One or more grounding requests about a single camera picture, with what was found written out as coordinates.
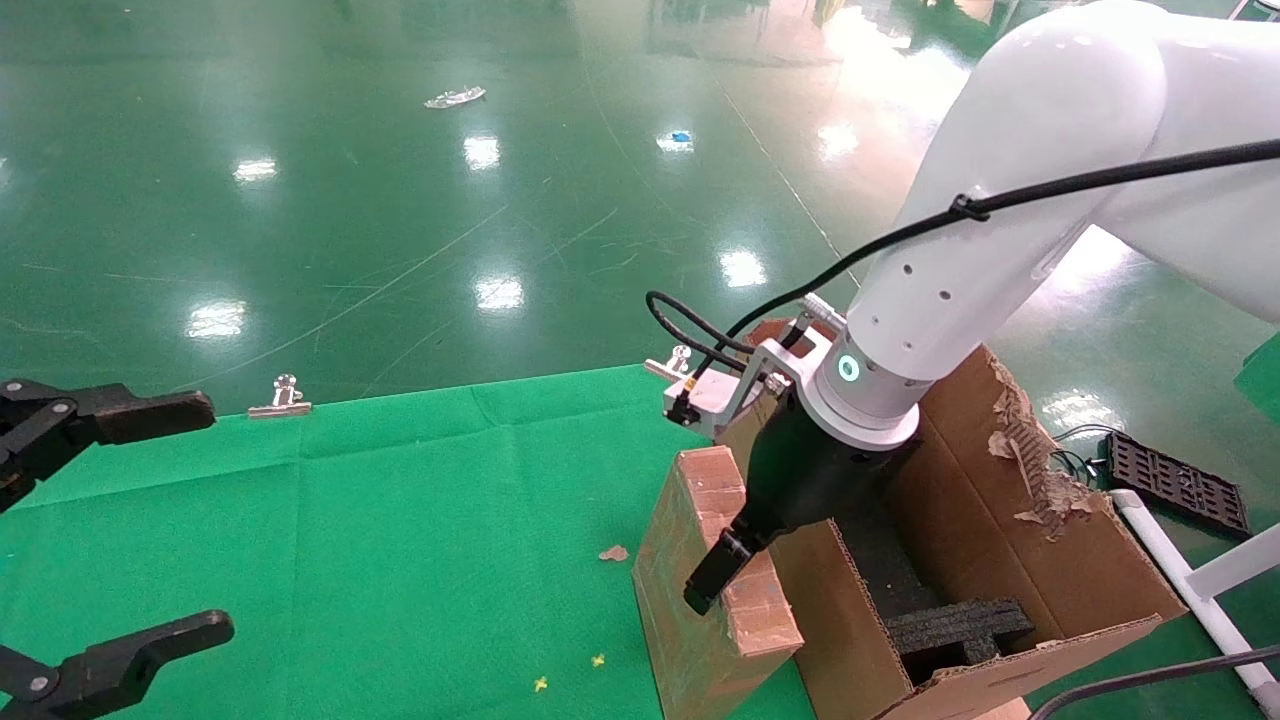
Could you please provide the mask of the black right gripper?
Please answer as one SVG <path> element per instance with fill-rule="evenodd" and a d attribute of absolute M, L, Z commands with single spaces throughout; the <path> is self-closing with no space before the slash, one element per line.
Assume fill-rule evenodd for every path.
<path fill-rule="evenodd" d="M 686 605 L 705 616 L 765 543 L 882 493 L 916 448 L 916 433 L 884 451 L 847 445 L 822 429 L 796 393 L 783 395 L 751 447 L 742 524 L 726 527 L 690 573 Z"/>

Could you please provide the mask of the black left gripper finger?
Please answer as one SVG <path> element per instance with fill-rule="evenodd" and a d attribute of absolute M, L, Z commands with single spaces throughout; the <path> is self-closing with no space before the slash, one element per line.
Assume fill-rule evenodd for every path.
<path fill-rule="evenodd" d="M 230 642 L 230 616 L 206 610 L 40 662 L 1 647 L 3 719 L 99 719 L 142 702 L 159 670 Z"/>
<path fill-rule="evenodd" d="M 207 429 L 209 396 L 140 397 L 124 384 L 60 389 L 28 379 L 1 383 L 1 511 L 18 505 L 93 445 L 131 445 Z"/>

